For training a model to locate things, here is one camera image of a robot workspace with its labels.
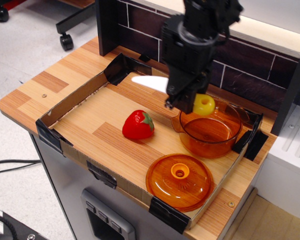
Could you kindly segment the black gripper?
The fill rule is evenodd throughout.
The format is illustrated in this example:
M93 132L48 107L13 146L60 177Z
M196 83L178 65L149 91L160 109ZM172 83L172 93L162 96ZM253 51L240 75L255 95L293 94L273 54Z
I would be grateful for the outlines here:
M184 16L174 15L162 27L162 59L168 67L165 106L190 114L197 94L207 92L218 33L199 38L184 26Z

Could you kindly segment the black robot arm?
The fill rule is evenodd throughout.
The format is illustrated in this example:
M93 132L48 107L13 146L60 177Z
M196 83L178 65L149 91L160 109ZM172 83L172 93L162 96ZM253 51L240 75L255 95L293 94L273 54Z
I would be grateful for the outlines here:
M237 0L185 0L185 12L162 26L162 59L169 70L165 106L189 114L197 94L204 94L212 76L218 46L230 37L230 25L240 21Z

